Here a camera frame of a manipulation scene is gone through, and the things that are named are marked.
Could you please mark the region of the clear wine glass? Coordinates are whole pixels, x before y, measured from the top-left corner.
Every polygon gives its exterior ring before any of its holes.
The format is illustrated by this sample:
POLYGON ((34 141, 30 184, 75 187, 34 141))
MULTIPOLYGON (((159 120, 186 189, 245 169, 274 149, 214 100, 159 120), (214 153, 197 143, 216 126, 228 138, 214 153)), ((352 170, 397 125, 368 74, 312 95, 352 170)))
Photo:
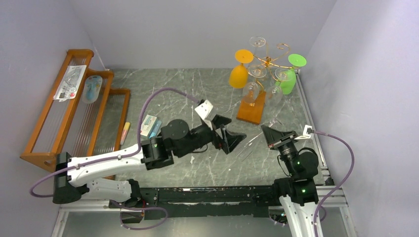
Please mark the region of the clear wine glass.
POLYGON ((267 70, 261 65, 249 66, 248 74, 253 77, 254 80, 248 82, 243 88, 242 101, 250 106, 254 106, 259 94, 264 91, 264 87, 259 79, 266 76, 267 70))
POLYGON ((294 70, 277 68, 275 70, 273 84, 267 89, 265 96, 265 104, 268 107, 277 106, 284 94, 289 94, 291 89, 291 83, 294 78, 294 70))
MULTIPOLYGON (((264 124, 270 128, 276 125, 284 125, 277 117, 274 117, 270 120, 269 123, 264 124)), ((255 137, 251 138, 246 142, 241 149, 241 151, 236 155, 236 158, 239 158, 241 161, 245 161, 257 148, 258 144, 262 140, 263 132, 261 131, 255 137)))

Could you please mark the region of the green plastic wine glass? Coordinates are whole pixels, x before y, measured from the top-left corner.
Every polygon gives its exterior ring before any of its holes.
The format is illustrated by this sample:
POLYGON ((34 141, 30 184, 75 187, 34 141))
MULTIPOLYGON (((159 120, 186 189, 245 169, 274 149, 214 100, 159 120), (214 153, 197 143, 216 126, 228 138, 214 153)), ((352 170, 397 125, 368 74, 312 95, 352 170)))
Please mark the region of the green plastic wine glass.
POLYGON ((296 84, 296 70, 307 64, 305 57, 300 54, 290 54, 288 61, 292 65, 291 68, 277 68, 275 71, 275 86, 278 86, 284 95, 292 92, 296 84))

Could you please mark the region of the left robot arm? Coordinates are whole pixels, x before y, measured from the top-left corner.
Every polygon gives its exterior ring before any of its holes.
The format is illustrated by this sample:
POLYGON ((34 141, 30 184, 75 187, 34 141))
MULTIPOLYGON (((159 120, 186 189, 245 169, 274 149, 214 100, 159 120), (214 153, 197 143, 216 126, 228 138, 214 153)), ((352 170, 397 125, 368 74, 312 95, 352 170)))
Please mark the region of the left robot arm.
POLYGON ((195 153, 209 143, 229 154, 246 138, 244 133, 228 131, 226 125, 230 122, 216 115, 215 121, 190 129, 186 121, 175 119, 157 136, 123 150, 89 157, 61 153, 56 158, 53 203, 68 204, 82 197, 99 196, 136 207, 141 202, 139 183, 133 179, 107 180, 107 176, 163 168, 172 165, 174 157, 195 153))

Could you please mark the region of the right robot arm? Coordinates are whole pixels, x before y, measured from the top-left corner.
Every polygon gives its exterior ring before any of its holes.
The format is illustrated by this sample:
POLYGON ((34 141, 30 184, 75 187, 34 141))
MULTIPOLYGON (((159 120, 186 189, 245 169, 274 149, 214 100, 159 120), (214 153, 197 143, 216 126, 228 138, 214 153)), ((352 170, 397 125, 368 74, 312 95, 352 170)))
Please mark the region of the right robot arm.
POLYGON ((312 148, 298 150, 295 146, 297 141, 311 138, 312 126, 306 125, 302 135, 295 131, 277 131, 265 125, 261 129, 268 148, 278 151, 277 160, 283 162, 288 171, 286 178, 274 181, 271 197, 283 207, 292 236, 323 236, 314 181, 318 174, 318 155, 312 148))

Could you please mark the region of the yellow plastic wine glass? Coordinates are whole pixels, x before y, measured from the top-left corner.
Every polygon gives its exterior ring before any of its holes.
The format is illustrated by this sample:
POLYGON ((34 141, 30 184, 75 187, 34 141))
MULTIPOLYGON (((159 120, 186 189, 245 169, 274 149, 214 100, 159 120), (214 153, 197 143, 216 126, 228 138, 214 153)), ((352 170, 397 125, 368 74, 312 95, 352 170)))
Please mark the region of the yellow plastic wine glass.
POLYGON ((240 49, 235 53, 235 59, 239 63, 230 73, 229 84, 236 89, 244 88, 248 82, 248 70, 245 64, 253 60, 253 54, 247 49, 240 49))

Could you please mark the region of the blue marker pen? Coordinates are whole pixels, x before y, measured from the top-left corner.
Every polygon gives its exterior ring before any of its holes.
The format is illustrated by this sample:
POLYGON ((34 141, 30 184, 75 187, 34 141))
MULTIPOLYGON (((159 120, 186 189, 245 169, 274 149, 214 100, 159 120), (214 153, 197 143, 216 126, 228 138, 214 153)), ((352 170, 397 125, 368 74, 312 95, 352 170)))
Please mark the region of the blue marker pen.
POLYGON ((152 129, 152 131, 151 131, 151 133, 149 135, 149 138, 152 138, 152 137, 157 136, 157 134, 158 134, 158 132, 160 130, 161 125, 162 125, 162 121, 161 120, 157 120, 155 122, 155 124, 153 126, 153 129, 152 129))

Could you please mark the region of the small white blue box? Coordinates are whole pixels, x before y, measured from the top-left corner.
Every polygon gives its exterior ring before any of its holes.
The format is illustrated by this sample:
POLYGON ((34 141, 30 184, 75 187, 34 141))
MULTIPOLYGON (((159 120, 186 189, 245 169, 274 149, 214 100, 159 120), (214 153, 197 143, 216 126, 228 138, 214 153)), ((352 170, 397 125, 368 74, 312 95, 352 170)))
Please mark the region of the small white blue box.
POLYGON ((140 135, 145 136, 145 137, 149 137, 149 135, 151 134, 151 132, 154 129, 154 126, 155 126, 157 120, 158 120, 158 118, 156 116, 146 115, 146 117, 144 118, 144 120, 141 124, 140 135))

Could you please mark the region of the yellow pink marker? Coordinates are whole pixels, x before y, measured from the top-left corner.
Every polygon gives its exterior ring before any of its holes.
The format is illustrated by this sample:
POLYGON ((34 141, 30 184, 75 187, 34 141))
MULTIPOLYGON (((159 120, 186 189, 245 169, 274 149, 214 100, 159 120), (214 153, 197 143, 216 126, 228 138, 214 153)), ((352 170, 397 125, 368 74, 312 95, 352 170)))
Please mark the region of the yellow pink marker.
POLYGON ((120 145, 122 146, 125 142, 127 133, 129 132, 129 128, 130 128, 130 122, 126 122, 123 126, 123 130, 122 130, 122 134, 121 134, 121 139, 120 139, 120 145))

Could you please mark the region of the light blue packaged item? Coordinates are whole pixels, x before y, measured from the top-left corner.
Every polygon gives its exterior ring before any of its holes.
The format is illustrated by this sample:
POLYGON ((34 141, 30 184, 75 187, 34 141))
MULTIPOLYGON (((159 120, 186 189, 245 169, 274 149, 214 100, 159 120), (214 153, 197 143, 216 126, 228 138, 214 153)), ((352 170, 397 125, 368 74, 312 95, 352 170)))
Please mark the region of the light blue packaged item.
POLYGON ((84 89, 82 93, 82 101, 86 104, 94 103, 99 96, 103 78, 99 75, 89 76, 85 80, 84 89))

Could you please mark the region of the wooden tiered shelf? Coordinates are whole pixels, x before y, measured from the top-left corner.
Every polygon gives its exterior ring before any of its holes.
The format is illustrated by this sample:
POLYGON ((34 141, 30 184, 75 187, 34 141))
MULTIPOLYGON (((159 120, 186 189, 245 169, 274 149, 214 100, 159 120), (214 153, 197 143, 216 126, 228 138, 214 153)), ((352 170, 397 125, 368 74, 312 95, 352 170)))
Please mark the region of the wooden tiered shelf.
POLYGON ((86 104, 80 88, 74 99, 60 102, 53 97, 69 66, 88 67, 94 57, 90 49, 69 49, 55 79, 29 141, 20 155, 49 172, 55 171, 55 158, 61 152, 74 157, 89 157, 121 148, 128 111, 130 90, 113 88, 112 71, 87 68, 82 82, 89 76, 101 76, 98 99, 86 104))

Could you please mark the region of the white packaged item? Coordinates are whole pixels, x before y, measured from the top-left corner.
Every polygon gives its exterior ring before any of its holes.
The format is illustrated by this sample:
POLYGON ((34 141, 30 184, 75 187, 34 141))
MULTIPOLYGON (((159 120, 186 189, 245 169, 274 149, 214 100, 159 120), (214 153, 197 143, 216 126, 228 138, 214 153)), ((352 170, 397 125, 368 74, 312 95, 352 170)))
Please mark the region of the white packaged item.
POLYGON ((59 102, 74 99, 86 68, 86 65, 68 66, 53 99, 59 102))

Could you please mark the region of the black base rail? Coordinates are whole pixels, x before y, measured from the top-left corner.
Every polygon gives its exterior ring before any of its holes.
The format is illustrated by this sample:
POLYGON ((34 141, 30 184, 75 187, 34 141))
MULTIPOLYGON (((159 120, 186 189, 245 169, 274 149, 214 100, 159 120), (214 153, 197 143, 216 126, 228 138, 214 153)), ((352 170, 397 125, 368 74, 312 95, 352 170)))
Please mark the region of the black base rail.
POLYGON ((268 217, 270 207, 281 205, 272 185, 141 188, 140 197, 122 202, 124 207, 145 208, 145 219, 169 217, 247 216, 268 217))

